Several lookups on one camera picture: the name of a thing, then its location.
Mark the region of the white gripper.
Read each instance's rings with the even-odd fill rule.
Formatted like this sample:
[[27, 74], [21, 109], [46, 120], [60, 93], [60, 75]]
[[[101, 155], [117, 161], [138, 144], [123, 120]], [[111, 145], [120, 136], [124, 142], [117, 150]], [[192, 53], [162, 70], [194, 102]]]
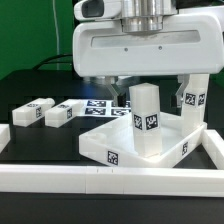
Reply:
[[113, 76], [178, 75], [175, 93], [181, 107], [189, 74], [214, 74], [224, 68], [224, 20], [212, 13], [164, 19], [159, 32], [126, 34], [119, 21], [80, 24], [73, 35], [73, 62], [81, 77], [106, 76], [114, 105], [126, 105]]

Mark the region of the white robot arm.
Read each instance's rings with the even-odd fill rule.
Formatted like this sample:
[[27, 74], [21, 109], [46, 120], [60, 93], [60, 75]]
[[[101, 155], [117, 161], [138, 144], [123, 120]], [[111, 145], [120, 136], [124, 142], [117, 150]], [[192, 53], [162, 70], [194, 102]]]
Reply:
[[74, 69], [104, 77], [117, 105], [118, 76], [215, 74], [224, 68], [224, 5], [178, 9], [176, 0], [81, 0]]

